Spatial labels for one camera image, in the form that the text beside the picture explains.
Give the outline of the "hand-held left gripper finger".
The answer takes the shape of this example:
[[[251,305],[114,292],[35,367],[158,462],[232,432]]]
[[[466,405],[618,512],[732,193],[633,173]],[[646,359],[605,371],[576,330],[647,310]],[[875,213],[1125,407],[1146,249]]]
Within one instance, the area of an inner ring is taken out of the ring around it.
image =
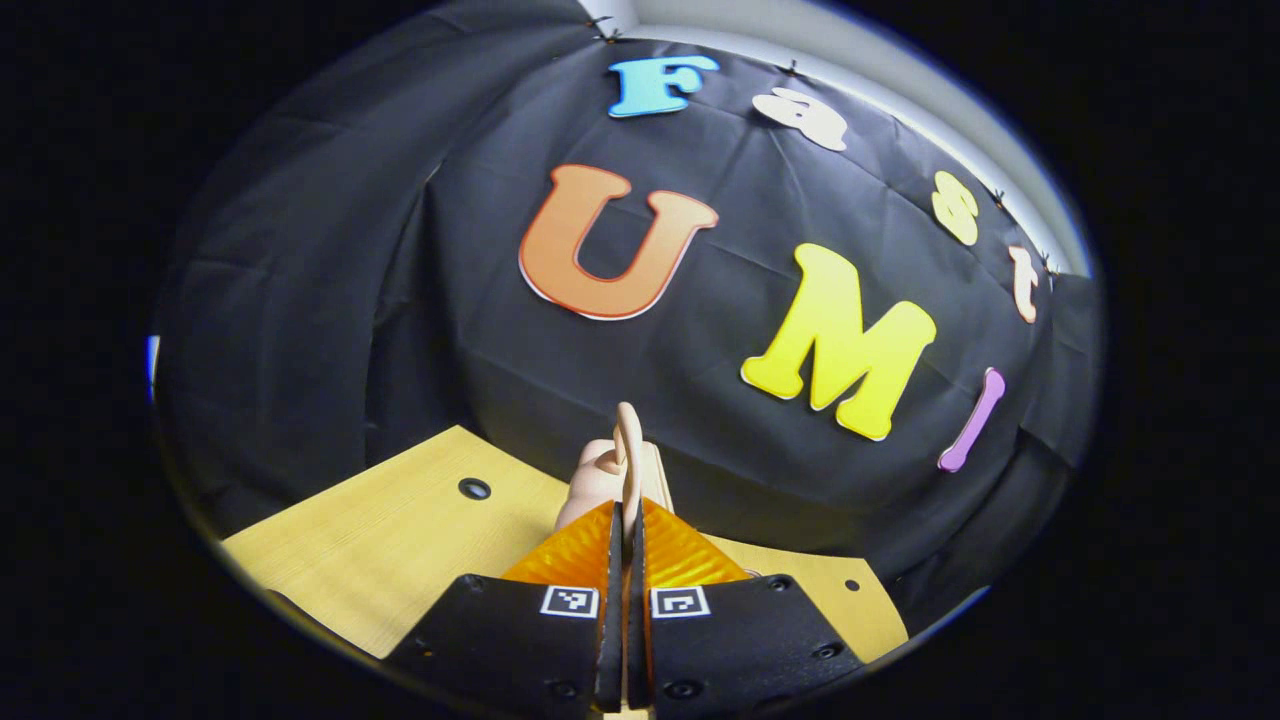
[[[485,714],[614,712],[623,539],[622,507],[607,501],[504,577],[457,577],[385,665]]]
[[[768,714],[863,662],[788,574],[754,577],[644,500],[628,598],[628,700],[654,714]]]

